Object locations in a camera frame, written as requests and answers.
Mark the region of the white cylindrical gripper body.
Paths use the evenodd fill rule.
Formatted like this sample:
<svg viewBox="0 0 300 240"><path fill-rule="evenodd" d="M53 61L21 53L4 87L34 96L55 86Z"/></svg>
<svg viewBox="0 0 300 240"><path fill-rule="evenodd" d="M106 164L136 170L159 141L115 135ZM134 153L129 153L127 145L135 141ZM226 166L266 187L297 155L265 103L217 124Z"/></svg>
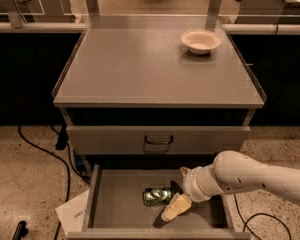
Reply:
<svg viewBox="0 0 300 240"><path fill-rule="evenodd" d="M201 203L223 193L219 186L212 165L198 166L183 177L184 194L192 201Z"/></svg>

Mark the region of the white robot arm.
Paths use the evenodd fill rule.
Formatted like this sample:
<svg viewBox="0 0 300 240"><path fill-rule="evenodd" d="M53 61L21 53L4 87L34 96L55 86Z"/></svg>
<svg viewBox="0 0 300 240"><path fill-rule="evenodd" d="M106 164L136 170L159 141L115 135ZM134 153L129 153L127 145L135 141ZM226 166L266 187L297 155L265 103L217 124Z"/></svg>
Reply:
<svg viewBox="0 0 300 240"><path fill-rule="evenodd" d="M161 214L170 222L189 210L193 203L263 189L300 206L300 169L258 162L236 151L219 153L212 164L194 169L181 168L182 194L175 194Z"/></svg>

